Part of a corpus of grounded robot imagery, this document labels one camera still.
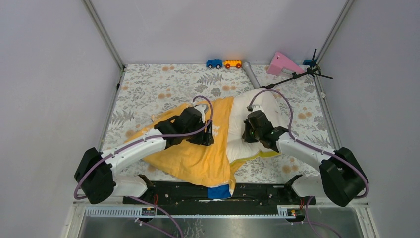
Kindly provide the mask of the white pillow with yellow edge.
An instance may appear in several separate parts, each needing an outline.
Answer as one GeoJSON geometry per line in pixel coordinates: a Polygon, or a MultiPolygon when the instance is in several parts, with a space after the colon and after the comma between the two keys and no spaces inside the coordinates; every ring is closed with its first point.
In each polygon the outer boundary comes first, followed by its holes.
{"type": "MultiPolygon", "coordinates": [[[[259,142],[248,143],[242,139],[245,132],[244,120],[250,113],[247,106],[253,97],[262,89],[254,89],[244,92],[233,99],[229,116],[229,129],[227,137],[226,155],[230,164],[255,159],[256,157],[273,157],[279,153],[264,148],[259,142]]],[[[263,92],[254,100],[253,104],[260,105],[268,120],[274,127],[288,127],[289,118],[284,116],[280,110],[275,95],[272,92],[263,92]]]]}

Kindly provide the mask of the yellow Mickey Mouse pillowcase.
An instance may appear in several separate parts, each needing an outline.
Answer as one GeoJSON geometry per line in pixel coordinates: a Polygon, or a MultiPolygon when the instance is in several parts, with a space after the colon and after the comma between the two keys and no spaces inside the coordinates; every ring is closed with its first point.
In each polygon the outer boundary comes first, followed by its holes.
{"type": "Polygon", "coordinates": [[[179,145],[146,156],[144,161],[181,180],[207,187],[210,199],[230,198],[236,184],[233,175],[236,168],[231,164],[247,156],[241,151],[242,144],[234,143],[240,138],[239,129],[234,128],[232,135],[228,133],[233,104],[233,97],[212,102],[214,144],[211,146],[183,141],[179,145]]]}

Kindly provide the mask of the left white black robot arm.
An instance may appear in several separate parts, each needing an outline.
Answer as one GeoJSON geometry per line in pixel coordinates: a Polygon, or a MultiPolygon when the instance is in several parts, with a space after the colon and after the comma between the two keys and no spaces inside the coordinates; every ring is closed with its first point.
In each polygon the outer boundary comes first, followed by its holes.
{"type": "Polygon", "coordinates": [[[88,199],[91,204],[102,203],[111,196],[134,196],[143,204],[151,202],[154,191],[147,186],[145,179],[121,176],[120,172],[146,156],[183,141],[212,145],[212,120],[206,119],[207,112],[212,112],[212,106],[197,104],[187,107],[180,115],[158,122],[137,140],[102,152],[94,147],[88,149],[74,174],[78,183],[76,190],[81,190],[83,195],[75,193],[74,197],[88,199]]]}

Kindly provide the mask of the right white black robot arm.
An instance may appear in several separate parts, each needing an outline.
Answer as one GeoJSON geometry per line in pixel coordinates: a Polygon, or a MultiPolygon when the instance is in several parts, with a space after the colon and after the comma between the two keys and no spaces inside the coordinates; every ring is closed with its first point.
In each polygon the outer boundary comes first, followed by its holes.
{"type": "Polygon", "coordinates": [[[350,149],[321,149],[300,140],[289,129],[274,127],[261,109],[252,110],[244,124],[245,142],[259,142],[264,148],[300,159],[317,169],[323,191],[334,204],[345,207],[353,199],[368,194],[368,179],[350,149]]]}

